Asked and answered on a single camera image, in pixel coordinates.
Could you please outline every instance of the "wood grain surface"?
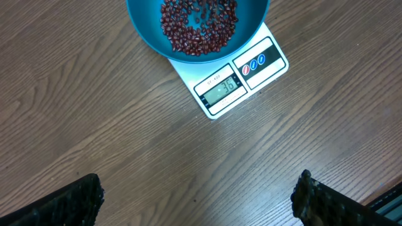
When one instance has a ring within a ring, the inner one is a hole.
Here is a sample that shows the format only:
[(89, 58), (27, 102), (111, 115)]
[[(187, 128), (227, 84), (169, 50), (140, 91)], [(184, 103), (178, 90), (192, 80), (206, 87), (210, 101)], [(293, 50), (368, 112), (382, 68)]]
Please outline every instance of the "wood grain surface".
[(97, 173), (97, 225), (300, 225), (304, 169), (360, 202), (400, 176), (402, 1), (265, 22), (289, 71), (210, 121), (125, 1), (0, 1), (0, 216)]

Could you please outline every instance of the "teal bowl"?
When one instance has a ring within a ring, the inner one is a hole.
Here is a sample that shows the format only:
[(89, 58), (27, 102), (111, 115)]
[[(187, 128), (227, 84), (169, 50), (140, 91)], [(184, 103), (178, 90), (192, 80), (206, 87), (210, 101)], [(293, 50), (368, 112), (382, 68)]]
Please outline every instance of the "teal bowl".
[[(208, 63), (228, 57), (241, 49), (257, 32), (268, 13), (270, 0), (237, 0), (236, 33), (222, 47), (219, 53), (191, 56), (173, 52), (168, 37), (163, 34), (160, 11), (163, 0), (126, 0), (131, 21), (142, 39), (155, 51), (172, 60), (184, 63)], [(189, 16), (188, 26), (198, 28), (193, 14)]]

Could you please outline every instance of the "blue button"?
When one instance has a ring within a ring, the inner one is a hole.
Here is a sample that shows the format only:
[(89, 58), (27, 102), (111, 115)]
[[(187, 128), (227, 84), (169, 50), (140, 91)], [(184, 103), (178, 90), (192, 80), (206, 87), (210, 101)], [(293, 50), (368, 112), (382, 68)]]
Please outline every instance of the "blue button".
[(260, 56), (258, 56), (258, 64), (262, 65), (265, 63), (265, 55), (261, 54)]
[(250, 69), (251, 70), (255, 70), (255, 69), (257, 69), (257, 61), (256, 60), (251, 60), (251, 63), (250, 63)]

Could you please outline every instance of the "digital kitchen scale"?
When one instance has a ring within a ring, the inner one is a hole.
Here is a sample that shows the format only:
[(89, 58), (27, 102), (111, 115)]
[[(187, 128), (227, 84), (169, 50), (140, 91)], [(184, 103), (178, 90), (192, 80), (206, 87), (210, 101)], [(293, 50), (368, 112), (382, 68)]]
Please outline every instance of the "digital kitchen scale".
[(249, 43), (229, 57), (200, 64), (169, 61), (210, 119), (219, 118), (289, 68), (264, 23)]

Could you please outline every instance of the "button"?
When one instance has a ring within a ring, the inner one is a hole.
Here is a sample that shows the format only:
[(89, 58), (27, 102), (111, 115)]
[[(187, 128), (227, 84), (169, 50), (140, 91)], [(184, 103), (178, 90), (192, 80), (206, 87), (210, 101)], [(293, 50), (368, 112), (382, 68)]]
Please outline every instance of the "button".
[(250, 73), (249, 65), (243, 66), (242, 72), (243, 72), (243, 75), (248, 75)]
[(251, 60), (250, 69), (251, 69), (251, 70), (257, 69), (257, 65), (258, 65), (258, 63), (257, 63), (256, 60)]
[(260, 56), (258, 56), (258, 64), (262, 65), (265, 63), (265, 55), (261, 54)]

